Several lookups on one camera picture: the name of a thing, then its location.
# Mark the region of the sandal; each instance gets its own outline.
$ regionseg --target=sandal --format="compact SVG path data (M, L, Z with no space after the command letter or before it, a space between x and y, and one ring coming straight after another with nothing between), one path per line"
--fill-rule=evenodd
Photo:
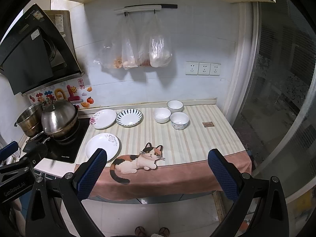
M170 235L170 231L169 231L168 228L162 227L162 228L160 228L158 234L161 235L161 236L164 236L164 237L168 237Z
M137 237L146 237L147 236L146 231L145 231L144 227L142 227L142 226L136 227L135 235Z

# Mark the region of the stainless steel pot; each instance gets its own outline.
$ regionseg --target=stainless steel pot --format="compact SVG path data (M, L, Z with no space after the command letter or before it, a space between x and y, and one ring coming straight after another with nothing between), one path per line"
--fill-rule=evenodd
M41 119L43 131L28 141L34 140L43 133L53 138L64 136L76 124L77 119L78 108L71 102L66 100L53 102L43 111Z
M23 111L14 126L20 126L26 136L33 137L42 131L42 112L42 103L35 103Z

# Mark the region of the black glass stove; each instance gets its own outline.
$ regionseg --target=black glass stove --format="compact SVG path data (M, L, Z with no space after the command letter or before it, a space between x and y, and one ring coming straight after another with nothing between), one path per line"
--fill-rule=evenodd
M67 139L67 141L57 141L54 138L51 138L48 140L45 144L47 146L48 152L46 158L56 161L62 161L62 162L68 162L68 163L74 163L75 159L77 157L80 145L82 143L82 140L86 134L86 131L89 127L90 119L89 118L79 118L77 121L77 126L75 125L73 128L76 129L78 127L77 131L75 133L71 133L71 138ZM42 142L47 135L42 134L38 138L36 138L33 141L28 142L23 152L27 153L32 148L34 148L36 145L38 145L40 142Z

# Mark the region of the electrical socket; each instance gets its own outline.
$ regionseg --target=electrical socket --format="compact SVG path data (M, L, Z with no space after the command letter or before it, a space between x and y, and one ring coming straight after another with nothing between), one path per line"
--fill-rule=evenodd
M198 74L198 62L186 62L185 74L186 75L197 75Z
M221 74L221 64L211 63L210 76L219 76Z
M206 75L210 74L211 63L200 62L198 66L198 75Z

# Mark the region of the striped rim plate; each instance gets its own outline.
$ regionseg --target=striped rim plate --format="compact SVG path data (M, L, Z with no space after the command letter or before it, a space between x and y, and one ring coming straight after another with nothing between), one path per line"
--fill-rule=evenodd
M121 111L117 117L116 122L124 127L131 127L140 122L143 114L137 109L127 109Z

